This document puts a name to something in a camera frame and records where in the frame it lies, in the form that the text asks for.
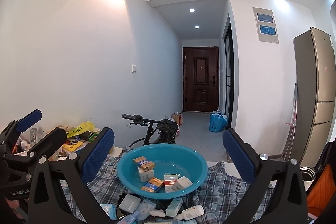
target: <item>blue gripper pad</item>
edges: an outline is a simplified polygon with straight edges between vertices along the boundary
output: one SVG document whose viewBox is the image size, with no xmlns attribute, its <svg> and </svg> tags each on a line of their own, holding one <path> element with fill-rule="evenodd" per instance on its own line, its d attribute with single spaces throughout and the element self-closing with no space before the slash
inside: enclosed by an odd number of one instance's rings
<svg viewBox="0 0 336 224">
<path fill-rule="evenodd" d="M 223 145 L 229 153 L 241 178 L 252 185 L 256 179 L 255 166 L 229 130 L 225 130 L 223 133 Z"/>
<path fill-rule="evenodd" d="M 36 124 L 39 120 L 42 119 L 42 113 L 38 109 L 35 109 L 33 112 L 29 113 L 26 117 L 20 119 L 17 122 L 16 131 L 25 132 L 28 128 Z"/>
<path fill-rule="evenodd" d="M 114 132 L 111 128 L 105 127 L 93 143 L 87 144 L 83 148 L 78 160 L 78 167 L 84 183 L 94 180 L 113 145 Z"/>
</svg>

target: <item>floor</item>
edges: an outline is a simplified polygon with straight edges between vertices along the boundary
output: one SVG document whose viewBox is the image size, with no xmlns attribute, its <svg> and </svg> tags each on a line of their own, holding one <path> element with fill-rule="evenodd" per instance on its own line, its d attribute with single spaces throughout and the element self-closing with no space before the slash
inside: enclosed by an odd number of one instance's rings
<svg viewBox="0 0 336 224">
<path fill-rule="evenodd" d="M 210 113 L 183 112 L 180 133 L 175 143 L 199 152 L 206 161 L 227 161 L 223 131 L 209 131 Z"/>
</svg>

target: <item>brown door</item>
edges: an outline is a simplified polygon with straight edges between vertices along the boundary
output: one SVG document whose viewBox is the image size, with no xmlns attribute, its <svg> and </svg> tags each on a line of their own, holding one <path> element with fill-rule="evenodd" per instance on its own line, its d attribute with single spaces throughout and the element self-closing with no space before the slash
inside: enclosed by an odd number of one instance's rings
<svg viewBox="0 0 336 224">
<path fill-rule="evenodd" d="M 218 47 L 183 48 L 184 111 L 218 110 Z"/>
</svg>

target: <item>bicycle handlebar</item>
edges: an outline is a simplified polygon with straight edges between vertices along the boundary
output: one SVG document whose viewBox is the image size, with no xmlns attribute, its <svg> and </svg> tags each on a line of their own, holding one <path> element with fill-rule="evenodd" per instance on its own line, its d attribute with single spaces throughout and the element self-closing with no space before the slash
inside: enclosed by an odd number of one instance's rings
<svg viewBox="0 0 336 224">
<path fill-rule="evenodd" d="M 127 114 L 123 114 L 122 118 L 123 119 L 127 119 L 127 120 L 132 120 L 134 122 L 143 121 L 143 122 L 149 122 L 149 123 L 164 124 L 163 121 L 155 121 L 155 120 L 143 119 L 141 115 L 127 115 Z"/>
</svg>

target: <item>refrigerator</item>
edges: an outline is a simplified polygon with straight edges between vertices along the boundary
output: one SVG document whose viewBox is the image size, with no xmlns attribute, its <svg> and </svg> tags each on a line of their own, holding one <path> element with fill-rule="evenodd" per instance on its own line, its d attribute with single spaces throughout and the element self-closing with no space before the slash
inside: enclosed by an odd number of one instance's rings
<svg viewBox="0 0 336 224">
<path fill-rule="evenodd" d="M 336 95 L 331 36 L 311 27 L 294 38 L 297 117 L 290 158 L 314 167 L 329 136 Z"/>
</svg>

